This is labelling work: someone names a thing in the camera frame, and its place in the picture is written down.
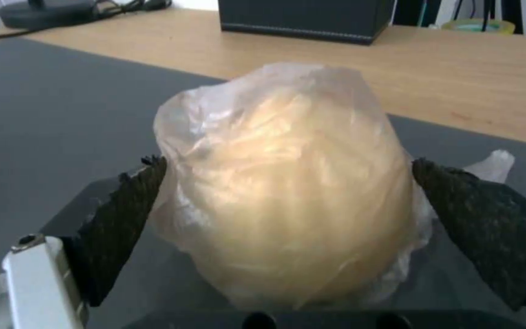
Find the black device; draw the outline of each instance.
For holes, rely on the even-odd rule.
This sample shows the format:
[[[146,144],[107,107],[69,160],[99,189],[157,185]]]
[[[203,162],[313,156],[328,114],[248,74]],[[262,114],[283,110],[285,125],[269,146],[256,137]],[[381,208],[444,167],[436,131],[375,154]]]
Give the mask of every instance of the black device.
[[[98,4],[103,2],[112,6],[100,11]],[[6,27],[34,32],[91,23],[127,12],[156,11],[171,4],[172,0],[131,0],[124,5],[112,0],[27,0],[2,6],[0,17]]]
[[[395,0],[219,0],[223,31],[371,44]]]
[[[28,0],[0,8],[6,27],[28,30],[89,23],[97,14],[94,0]]]

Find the cable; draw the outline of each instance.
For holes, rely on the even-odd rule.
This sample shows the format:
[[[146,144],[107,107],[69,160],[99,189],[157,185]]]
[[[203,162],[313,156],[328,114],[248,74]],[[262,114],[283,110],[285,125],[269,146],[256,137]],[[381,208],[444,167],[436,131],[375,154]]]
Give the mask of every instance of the cable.
[[[44,31],[44,30],[46,30],[46,29],[23,30],[23,31],[11,32],[11,33],[4,33],[4,34],[0,34],[0,39],[6,39],[8,37],[15,37],[15,36],[29,35],[31,33],[36,33],[36,32],[40,32],[40,31]]]
[[[486,26],[488,25],[488,15],[490,13],[490,0],[484,0],[484,21],[482,21],[482,32],[486,32]]]
[[[472,0],[472,12],[470,13],[470,19],[474,17],[475,13],[476,13],[476,0]]]
[[[102,4],[105,2],[109,2],[113,4],[113,7],[105,8],[104,10],[100,11],[96,21],[101,21],[103,19],[115,17],[123,13],[136,12],[140,10],[145,10],[145,11],[157,10],[157,8],[153,6],[144,6],[144,4],[146,4],[145,0],[132,0],[130,2],[127,2],[127,4],[124,4],[124,5],[118,4],[117,2],[115,2],[115,0],[96,0],[95,5],[98,6],[99,4]],[[172,4],[171,0],[164,0],[163,6],[159,7],[159,9],[168,8],[171,6],[171,4]],[[4,34],[0,34],[0,39],[29,35],[31,33],[40,32],[40,31],[44,31],[48,29],[51,29],[51,27],[47,27],[45,29],[24,30],[24,31],[11,32],[11,33],[4,33]]]
[[[454,21],[458,19],[458,14],[459,14],[461,8],[462,8],[462,0],[458,0],[458,5],[456,7],[456,12],[453,14],[453,20]]]
[[[453,20],[458,19],[458,14],[460,13],[460,9],[462,8],[462,0],[458,0],[458,5],[456,6],[456,12],[453,14]],[[476,0],[472,0],[472,12],[470,12],[470,19],[474,18],[474,14],[476,13]]]

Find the plastic bag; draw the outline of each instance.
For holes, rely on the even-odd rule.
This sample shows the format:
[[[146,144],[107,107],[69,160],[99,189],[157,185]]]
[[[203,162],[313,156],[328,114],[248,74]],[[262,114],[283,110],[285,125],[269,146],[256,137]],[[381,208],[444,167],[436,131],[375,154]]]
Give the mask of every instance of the plastic bag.
[[[160,107],[158,232],[239,308],[377,302],[434,216],[360,73],[272,64]]]

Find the tape roll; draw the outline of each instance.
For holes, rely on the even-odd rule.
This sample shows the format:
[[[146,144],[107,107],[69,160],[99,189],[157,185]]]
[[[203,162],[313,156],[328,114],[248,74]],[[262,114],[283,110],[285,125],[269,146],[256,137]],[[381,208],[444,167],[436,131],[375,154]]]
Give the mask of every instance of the tape roll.
[[[480,32],[482,31],[482,18],[476,19],[459,19],[457,21],[449,21],[442,25],[444,30],[454,31],[469,31],[469,32]],[[515,31],[515,25],[510,21],[497,21],[495,19],[489,19],[486,25],[486,32],[489,33],[500,33],[503,35],[511,35]]]

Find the dough ball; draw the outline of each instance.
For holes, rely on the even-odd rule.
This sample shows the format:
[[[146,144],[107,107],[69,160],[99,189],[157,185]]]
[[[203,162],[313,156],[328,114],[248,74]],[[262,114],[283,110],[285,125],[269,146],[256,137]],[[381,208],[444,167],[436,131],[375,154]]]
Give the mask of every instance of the dough ball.
[[[407,157],[386,116],[354,101],[280,87],[184,156],[180,191],[207,218],[185,249],[235,304],[342,297],[407,246]]]

